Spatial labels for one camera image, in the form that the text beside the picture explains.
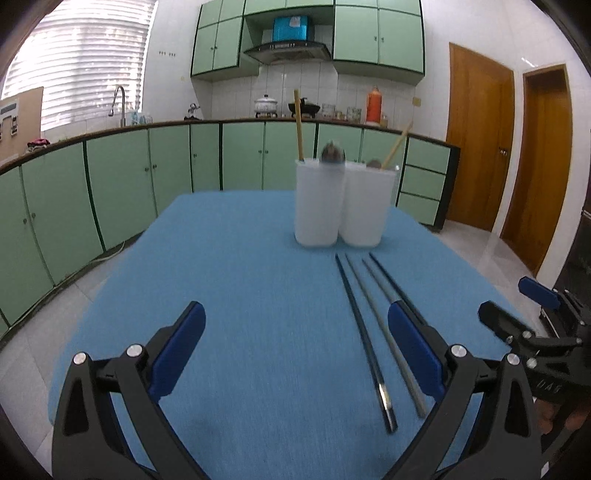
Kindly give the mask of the green lower kitchen cabinets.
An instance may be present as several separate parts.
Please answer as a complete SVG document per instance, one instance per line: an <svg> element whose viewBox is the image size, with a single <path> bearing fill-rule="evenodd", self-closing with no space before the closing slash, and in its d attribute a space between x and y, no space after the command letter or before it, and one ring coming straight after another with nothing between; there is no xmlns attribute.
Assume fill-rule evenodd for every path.
<svg viewBox="0 0 591 480"><path fill-rule="evenodd" d="M388 156L402 133L308 120L304 157L334 141L349 161ZM408 134L393 202L424 226L446 220L460 148ZM136 237L182 194L291 190L297 129L288 120L178 121L82 135L1 168L1 328Z"/></svg>

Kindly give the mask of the green upper kitchen cabinets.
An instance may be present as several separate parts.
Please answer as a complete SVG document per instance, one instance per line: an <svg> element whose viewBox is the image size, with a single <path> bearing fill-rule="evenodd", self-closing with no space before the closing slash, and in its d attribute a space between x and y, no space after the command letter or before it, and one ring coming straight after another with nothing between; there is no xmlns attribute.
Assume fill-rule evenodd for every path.
<svg viewBox="0 0 591 480"><path fill-rule="evenodd" d="M254 75L245 51L273 41L273 19L308 15L315 41L342 74L418 84L426 73L419 1L211 1L200 8L191 74L208 81Z"/></svg>

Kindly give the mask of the right wooden door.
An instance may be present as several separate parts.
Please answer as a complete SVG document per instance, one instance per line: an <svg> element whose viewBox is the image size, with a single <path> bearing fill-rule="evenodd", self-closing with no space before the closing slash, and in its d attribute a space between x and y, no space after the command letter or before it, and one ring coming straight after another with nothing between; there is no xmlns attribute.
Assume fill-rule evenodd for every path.
<svg viewBox="0 0 591 480"><path fill-rule="evenodd" d="M541 269L561 215L572 140L566 66L526 73L519 165L501 238L533 274Z"/></svg>

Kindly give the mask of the white twin utensil holder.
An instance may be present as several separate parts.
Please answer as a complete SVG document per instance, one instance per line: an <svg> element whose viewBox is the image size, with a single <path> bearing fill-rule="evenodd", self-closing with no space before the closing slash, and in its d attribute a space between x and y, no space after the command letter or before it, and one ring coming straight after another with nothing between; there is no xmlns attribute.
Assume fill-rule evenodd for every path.
<svg viewBox="0 0 591 480"><path fill-rule="evenodd" d="M399 170L356 162L295 163L294 237L304 247L381 243Z"/></svg>

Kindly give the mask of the left wooden door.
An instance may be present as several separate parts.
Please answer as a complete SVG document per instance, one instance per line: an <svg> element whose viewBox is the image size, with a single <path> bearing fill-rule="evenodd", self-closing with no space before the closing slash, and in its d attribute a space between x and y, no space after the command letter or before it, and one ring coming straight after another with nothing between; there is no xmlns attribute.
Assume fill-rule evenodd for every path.
<svg viewBox="0 0 591 480"><path fill-rule="evenodd" d="M447 141L460 148L460 157L450 220L493 230L508 174L514 122L514 72L452 43Z"/></svg>

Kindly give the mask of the right bamboo chopstick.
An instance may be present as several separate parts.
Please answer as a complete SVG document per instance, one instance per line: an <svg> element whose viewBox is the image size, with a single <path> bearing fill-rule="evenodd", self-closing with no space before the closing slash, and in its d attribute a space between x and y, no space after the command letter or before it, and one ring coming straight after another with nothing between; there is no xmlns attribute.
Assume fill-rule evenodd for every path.
<svg viewBox="0 0 591 480"><path fill-rule="evenodd" d="M390 167L391 162L394 159L394 156L397 154L397 152L400 150L401 145L403 145L403 143L406 141L408 134L410 133L412 127L413 127L414 122L410 121L409 124L406 126L406 128L403 130L402 134L400 135L400 137L398 138L397 142L394 143L393 148L391 149L390 153L388 154L388 156L384 159L384 162L382 163L381 169L382 170L388 170Z"/></svg>

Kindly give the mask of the blue table mat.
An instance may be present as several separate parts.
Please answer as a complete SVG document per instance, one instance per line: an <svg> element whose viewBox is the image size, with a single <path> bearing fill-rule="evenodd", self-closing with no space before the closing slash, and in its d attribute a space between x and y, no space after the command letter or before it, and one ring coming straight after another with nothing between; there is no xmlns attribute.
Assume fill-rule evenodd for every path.
<svg viewBox="0 0 591 480"><path fill-rule="evenodd" d="M188 303L206 325L172 393L171 426L213 479L380 479L421 428L377 324L363 320L394 403L386 430L346 287L365 252L304 248L294 238L294 194L199 192L177 197L127 251L53 370L55 413L78 352L95 360L145 344Z"/></svg>

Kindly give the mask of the left metal spoon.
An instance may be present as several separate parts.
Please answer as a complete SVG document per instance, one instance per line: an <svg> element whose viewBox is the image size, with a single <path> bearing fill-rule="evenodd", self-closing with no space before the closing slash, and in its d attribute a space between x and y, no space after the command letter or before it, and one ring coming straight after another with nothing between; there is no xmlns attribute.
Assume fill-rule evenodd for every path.
<svg viewBox="0 0 591 480"><path fill-rule="evenodd" d="M345 150L334 141L330 141L322 148L320 161L331 164L342 164L346 161Z"/></svg>

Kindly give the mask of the orange thermos bottle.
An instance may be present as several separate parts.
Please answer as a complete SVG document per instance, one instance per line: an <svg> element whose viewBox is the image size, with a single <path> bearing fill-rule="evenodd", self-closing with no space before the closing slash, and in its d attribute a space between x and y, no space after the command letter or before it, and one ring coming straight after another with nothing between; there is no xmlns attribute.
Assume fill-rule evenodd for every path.
<svg viewBox="0 0 591 480"><path fill-rule="evenodd" d="M382 118L383 95L379 88L374 87L367 94L366 122L380 124Z"/></svg>

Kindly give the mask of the black wok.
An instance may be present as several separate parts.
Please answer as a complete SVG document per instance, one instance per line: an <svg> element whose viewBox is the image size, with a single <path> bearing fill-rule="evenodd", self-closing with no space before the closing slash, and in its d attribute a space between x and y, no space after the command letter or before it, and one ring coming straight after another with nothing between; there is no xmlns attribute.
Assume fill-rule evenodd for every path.
<svg viewBox="0 0 591 480"><path fill-rule="evenodd" d="M297 108L294 102L291 102L288 105L290 109L291 117L294 117L297 114ZM308 101L306 97L301 97L300 99L300 110L301 110L301 117L307 117L311 119L315 119L315 116L318 115L318 112L321 111L321 106L315 103L311 103Z"/></svg>

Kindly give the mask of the left bamboo chopstick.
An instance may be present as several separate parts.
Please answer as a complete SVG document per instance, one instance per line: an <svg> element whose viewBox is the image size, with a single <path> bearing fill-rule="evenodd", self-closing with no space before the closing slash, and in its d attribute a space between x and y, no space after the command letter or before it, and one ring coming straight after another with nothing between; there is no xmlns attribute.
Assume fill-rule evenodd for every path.
<svg viewBox="0 0 591 480"><path fill-rule="evenodd" d="M303 122L301 121L301 95L300 90L294 89L294 112L295 122L297 125L297 160L304 162L304 136L303 136Z"/></svg>

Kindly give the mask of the black range hood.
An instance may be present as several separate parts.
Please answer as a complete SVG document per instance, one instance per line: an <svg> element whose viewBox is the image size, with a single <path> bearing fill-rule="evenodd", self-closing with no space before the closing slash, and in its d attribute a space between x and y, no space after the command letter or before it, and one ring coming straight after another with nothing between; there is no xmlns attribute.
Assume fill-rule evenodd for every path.
<svg viewBox="0 0 591 480"><path fill-rule="evenodd" d="M332 59L324 43L307 40L268 42L246 50L245 55L263 65Z"/></svg>

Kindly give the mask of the small metal kettle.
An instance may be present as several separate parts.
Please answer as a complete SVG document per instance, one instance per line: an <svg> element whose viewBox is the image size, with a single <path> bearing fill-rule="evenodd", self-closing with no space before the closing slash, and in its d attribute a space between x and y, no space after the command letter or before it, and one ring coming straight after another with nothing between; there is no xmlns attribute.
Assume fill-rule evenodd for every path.
<svg viewBox="0 0 591 480"><path fill-rule="evenodd" d="M191 103L184 116L185 121L200 120L200 106L196 103Z"/></svg>

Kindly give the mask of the blue box above hood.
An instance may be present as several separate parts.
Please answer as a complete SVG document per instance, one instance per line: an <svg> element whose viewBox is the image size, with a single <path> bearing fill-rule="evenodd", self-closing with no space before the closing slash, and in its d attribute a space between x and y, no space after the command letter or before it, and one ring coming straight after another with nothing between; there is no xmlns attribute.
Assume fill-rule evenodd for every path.
<svg viewBox="0 0 591 480"><path fill-rule="evenodd" d="M314 24L308 15L280 16L273 19L273 41L314 39Z"/></svg>

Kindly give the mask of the white window blinds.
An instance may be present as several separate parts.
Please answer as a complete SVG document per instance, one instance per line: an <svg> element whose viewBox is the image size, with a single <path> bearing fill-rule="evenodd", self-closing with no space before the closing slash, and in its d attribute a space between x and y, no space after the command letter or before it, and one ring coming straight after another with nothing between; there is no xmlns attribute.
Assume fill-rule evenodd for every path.
<svg viewBox="0 0 591 480"><path fill-rule="evenodd" d="M63 1L33 29L1 80L3 99L43 88L41 129L108 116L115 86L139 111L156 1Z"/></svg>

